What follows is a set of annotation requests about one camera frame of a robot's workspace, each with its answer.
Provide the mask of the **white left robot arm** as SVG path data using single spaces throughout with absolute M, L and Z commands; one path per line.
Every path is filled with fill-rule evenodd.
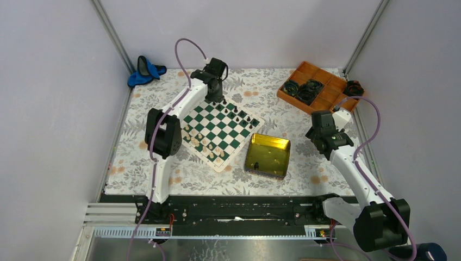
M 220 103 L 223 95 L 223 74 L 228 73 L 228 65 L 217 58 L 207 61 L 201 70 L 189 76 L 189 86 L 161 109 L 152 108 L 148 112 L 145 143 L 148 145 L 153 170 L 149 178 L 146 197 L 154 202 L 148 209 L 148 217 L 155 223 L 167 220 L 169 210 L 162 205 L 169 197 L 168 179 L 173 156 L 182 145 L 181 121 L 200 103 L 207 101 Z

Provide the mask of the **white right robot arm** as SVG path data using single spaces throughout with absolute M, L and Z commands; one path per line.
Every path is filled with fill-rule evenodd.
M 356 153 L 352 139 L 343 129 L 351 114 L 347 110 L 320 110 L 311 116 L 312 126 L 306 137 L 339 170 L 359 204 L 347 203 L 335 193 L 318 196 L 309 211 L 314 221 L 337 221 L 352 232 L 365 252 L 405 244 L 409 204 L 387 192 Z

